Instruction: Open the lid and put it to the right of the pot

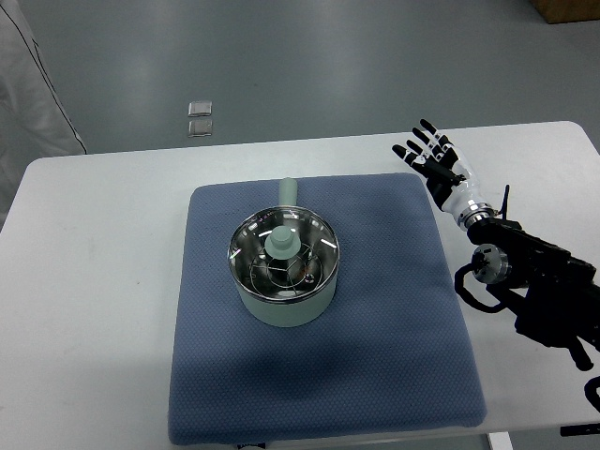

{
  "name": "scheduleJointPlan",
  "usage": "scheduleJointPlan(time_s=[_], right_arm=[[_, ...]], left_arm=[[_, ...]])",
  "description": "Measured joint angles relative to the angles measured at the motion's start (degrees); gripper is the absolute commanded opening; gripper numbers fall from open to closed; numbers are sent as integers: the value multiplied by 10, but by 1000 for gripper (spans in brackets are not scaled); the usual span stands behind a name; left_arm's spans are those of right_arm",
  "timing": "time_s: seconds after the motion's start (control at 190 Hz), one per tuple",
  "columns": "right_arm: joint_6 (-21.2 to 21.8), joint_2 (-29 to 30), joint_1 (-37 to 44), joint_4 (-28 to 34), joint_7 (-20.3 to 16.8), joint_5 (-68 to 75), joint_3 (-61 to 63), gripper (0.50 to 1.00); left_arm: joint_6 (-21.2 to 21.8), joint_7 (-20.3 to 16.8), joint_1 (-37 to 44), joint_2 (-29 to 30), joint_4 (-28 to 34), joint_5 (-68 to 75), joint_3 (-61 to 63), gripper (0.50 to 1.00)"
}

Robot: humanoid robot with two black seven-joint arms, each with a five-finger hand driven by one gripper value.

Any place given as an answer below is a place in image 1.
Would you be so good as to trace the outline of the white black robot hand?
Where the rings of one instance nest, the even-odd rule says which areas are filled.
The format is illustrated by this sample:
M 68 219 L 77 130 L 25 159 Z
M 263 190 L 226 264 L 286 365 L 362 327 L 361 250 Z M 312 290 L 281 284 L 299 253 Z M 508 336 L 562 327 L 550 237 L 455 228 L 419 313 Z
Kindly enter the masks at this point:
M 462 152 L 428 120 L 412 130 L 414 138 L 395 144 L 393 152 L 426 180 L 426 188 L 443 212 L 459 228 L 493 216 L 493 207 L 479 191 L 480 183 Z

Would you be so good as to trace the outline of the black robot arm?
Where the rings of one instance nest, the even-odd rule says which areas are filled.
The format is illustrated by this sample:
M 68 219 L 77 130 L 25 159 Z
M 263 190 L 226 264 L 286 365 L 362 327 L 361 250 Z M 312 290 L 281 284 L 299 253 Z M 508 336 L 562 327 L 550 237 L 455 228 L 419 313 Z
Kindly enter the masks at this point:
M 599 348 L 596 268 L 561 247 L 526 233 L 498 212 L 479 208 L 465 217 L 471 261 L 455 273 L 454 287 L 469 306 L 487 314 L 509 309 L 522 336 L 564 348 L 577 369 L 593 368 L 583 342 Z

